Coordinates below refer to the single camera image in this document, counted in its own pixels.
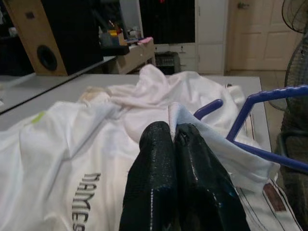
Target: beige door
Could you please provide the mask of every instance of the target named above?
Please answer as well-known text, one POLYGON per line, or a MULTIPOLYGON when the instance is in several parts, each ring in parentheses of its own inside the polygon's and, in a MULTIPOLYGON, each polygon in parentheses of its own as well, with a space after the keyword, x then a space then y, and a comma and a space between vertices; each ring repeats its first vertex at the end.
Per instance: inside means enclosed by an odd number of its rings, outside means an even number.
POLYGON ((297 33, 284 24, 282 3, 283 0, 231 0, 231 69, 286 70, 297 33))

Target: floor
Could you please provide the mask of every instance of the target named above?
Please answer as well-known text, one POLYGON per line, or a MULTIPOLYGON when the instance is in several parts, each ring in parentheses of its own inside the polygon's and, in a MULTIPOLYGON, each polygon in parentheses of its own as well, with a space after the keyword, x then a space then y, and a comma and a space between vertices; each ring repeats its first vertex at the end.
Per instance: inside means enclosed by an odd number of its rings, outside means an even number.
MULTIPOLYGON (((230 71, 227 75, 258 76, 260 77, 262 90, 284 88, 285 71, 230 71)), ((269 102, 265 102, 264 106, 268 121, 270 145, 272 151, 274 152, 276 149, 277 136, 280 133, 283 111, 272 107, 269 102)))

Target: wooden speaker cabinet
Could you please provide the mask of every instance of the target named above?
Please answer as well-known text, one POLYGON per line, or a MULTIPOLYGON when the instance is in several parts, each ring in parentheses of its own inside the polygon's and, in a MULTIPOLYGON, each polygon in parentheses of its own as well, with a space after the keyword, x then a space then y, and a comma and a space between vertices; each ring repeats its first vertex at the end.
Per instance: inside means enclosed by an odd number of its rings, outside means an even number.
POLYGON ((103 60, 88 0, 4 0, 35 72, 67 76, 103 60))

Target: door handle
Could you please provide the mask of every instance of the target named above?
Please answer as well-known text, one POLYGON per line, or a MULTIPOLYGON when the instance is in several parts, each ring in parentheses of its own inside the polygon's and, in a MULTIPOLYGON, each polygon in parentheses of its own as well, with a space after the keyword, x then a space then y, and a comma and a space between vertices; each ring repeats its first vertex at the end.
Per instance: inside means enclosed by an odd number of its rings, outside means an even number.
POLYGON ((238 8, 238 9, 244 9, 244 10, 246 10, 246 9, 248 9, 248 7, 249 7, 249 4, 246 4, 246 3, 243 3, 243 2, 239 2, 239 3, 237 4, 237 8, 238 8))

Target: white cabinet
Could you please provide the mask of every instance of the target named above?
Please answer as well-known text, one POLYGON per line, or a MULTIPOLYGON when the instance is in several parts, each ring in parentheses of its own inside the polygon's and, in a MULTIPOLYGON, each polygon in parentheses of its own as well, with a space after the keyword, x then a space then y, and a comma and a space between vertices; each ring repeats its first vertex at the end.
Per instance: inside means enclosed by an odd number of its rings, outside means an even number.
POLYGON ((196 0, 198 72, 224 74, 229 0, 196 0))
POLYGON ((199 0, 198 43, 223 42, 226 0, 199 0))
POLYGON ((194 44, 172 44, 170 45, 170 51, 177 52, 180 58, 196 57, 196 46, 194 44))
POLYGON ((195 0, 195 43, 159 44, 155 52, 177 52, 182 71, 224 74, 229 0, 195 0))
POLYGON ((200 73, 220 73, 223 70, 223 45, 204 44, 198 45, 200 73))
POLYGON ((181 71, 197 71, 195 43, 155 44, 155 52, 167 51, 178 53, 181 71))

